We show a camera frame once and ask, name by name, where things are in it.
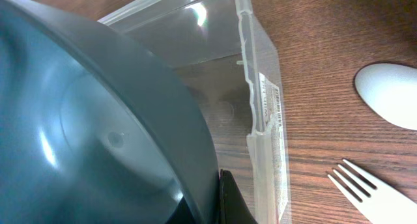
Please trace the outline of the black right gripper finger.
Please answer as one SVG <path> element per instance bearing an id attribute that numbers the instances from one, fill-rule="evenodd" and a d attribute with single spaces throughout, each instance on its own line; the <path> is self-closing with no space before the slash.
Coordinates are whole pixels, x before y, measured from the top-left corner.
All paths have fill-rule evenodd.
<path id="1" fill-rule="evenodd" d="M 221 224 L 257 224 L 235 182 L 231 171 L 220 171 Z"/>

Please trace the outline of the white plastic spoon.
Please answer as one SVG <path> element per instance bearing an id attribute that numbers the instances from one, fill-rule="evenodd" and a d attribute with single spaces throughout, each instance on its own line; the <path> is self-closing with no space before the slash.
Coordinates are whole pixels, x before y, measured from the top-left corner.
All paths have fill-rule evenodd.
<path id="1" fill-rule="evenodd" d="M 355 76 L 355 88 L 363 101 L 387 122 L 416 129 L 416 69 L 376 63 L 363 67 Z"/>

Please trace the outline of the white plastic fork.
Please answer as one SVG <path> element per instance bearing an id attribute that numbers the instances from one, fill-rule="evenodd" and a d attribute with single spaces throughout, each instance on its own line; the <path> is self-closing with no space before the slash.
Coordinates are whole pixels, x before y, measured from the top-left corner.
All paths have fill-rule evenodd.
<path id="1" fill-rule="evenodd" d="M 416 223 L 416 203 L 381 179 L 363 170 L 349 160 L 328 178 L 344 194 L 351 204 L 372 223 Z"/>

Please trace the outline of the blue bowl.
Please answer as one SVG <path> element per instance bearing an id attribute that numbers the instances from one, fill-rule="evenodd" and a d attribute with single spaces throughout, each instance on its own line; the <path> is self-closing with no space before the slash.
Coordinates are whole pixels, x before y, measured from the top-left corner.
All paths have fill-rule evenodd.
<path id="1" fill-rule="evenodd" d="M 215 223 L 218 186 L 200 108 L 161 58 L 1 0 L 2 223 Z"/>

